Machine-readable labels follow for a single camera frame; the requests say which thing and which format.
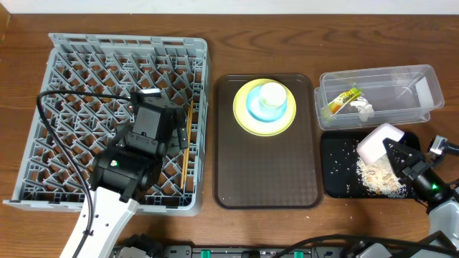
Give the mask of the wooden chopstick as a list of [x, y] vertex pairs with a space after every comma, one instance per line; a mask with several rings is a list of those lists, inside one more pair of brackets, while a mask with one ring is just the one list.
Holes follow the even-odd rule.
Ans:
[[[188, 133], [188, 144], [190, 144], [190, 135], [191, 135], [191, 121], [192, 121], [192, 108], [190, 107], [188, 110], [187, 114], [187, 124], [186, 124], [186, 129]], [[184, 182], [186, 180], [186, 172], [187, 172], [187, 163], [188, 163], [188, 158], [189, 158], [189, 147], [184, 150], [184, 155], [183, 155], [183, 163], [182, 163], [182, 175], [181, 175], [181, 185], [180, 189], [184, 189]]]
[[185, 182], [186, 182], [187, 171], [188, 171], [189, 149], [190, 149], [190, 144], [191, 144], [190, 137], [191, 137], [193, 109], [194, 109], [194, 100], [191, 99], [191, 103], [190, 103], [189, 110], [188, 110], [188, 115], [187, 115], [187, 125], [186, 125], [188, 147], [184, 151], [184, 159], [183, 159], [183, 167], [182, 167], [182, 178], [181, 178], [181, 189], [182, 190], [185, 189]]

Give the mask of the white bowl with food residue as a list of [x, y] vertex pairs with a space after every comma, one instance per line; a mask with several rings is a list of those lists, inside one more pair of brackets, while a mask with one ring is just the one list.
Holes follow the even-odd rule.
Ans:
[[369, 166], [386, 154], [383, 144], [384, 139], [389, 138], [398, 142], [403, 136], [404, 131], [389, 123], [384, 123], [370, 132], [370, 134], [358, 144], [356, 151], [364, 164]]

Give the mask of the white tissue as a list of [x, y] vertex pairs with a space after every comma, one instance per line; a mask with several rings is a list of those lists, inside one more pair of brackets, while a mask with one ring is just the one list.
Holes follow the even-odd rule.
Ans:
[[370, 104], [365, 97], [357, 97], [355, 100], [350, 102], [350, 106], [357, 109], [359, 118], [362, 122], [366, 122], [368, 119], [374, 117], [372, 104]]

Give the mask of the yellow-green plate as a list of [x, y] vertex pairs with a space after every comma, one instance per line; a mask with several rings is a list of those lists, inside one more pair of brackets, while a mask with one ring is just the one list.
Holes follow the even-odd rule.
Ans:
[[[254, 119], [247, 111], [246, 100], [249, 91], [257, 86], [264, 85], [268, 82], [280, 83], [287, 92], [287, 108], [284, 115], [273, 122], [261, 122]], [[237, 91], [232, 104], [233, 113], [238, 124], [247, 132], [257, 136], [274, 136], [285, 131], [294, 121], [296, 114], [296, 101], [293, 93], [281, 82], [272, 79], [256, 79], [245, 83]]]

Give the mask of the light blue saucer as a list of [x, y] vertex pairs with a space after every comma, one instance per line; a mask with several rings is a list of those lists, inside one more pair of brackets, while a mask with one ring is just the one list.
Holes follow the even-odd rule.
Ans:
[[254, 119], [261, 122], [273, 122], [279, 120], [285, 113], [287, 108], [287, 98], [284, 104], [278, 108], [270, 108], [264, 106], [260, 102], [260, 88], [262, 85], [255, 87], [247, 96], [246, 108], [249, 114], [254, 117]]

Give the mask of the yellow green snack wrapper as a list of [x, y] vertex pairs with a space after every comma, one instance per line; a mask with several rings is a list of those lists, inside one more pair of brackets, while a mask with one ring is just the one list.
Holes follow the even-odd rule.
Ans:
[[328, 109], [332, 115], [339, 113], [346, 105], [361, 96], [361, 90], [355, 87], [340, 93], [329, 104]]

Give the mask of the white cup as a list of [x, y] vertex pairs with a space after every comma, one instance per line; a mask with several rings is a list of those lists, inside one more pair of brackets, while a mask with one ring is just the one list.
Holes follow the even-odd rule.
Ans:
[[268, 108], [279, 108], [287, 98], [285, 88], [277, 82], [268, 82], [260, 88], [260, 102]]

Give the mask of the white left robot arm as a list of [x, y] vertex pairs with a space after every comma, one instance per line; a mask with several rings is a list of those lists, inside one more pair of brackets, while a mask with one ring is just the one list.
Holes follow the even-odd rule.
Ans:
[[135, 121], [120, 125], [93, 159], [90, 191], [62, 257], [108, 257], [142, 195], [158, 182], [174, 140], [187, 148], [186, 114], [160, 97], [132, 99]]

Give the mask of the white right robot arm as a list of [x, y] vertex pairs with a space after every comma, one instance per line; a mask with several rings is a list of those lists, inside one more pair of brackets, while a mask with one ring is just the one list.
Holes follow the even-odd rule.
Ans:
[[389, 138], [383, 145], [395, 176], [427, 204], [430, 231], [420, 242], [458, 250], [458, 182], [446, 183], [433, 171], [447, 155], [458, 155], [458, 145], [439, 135], [426, 154]]

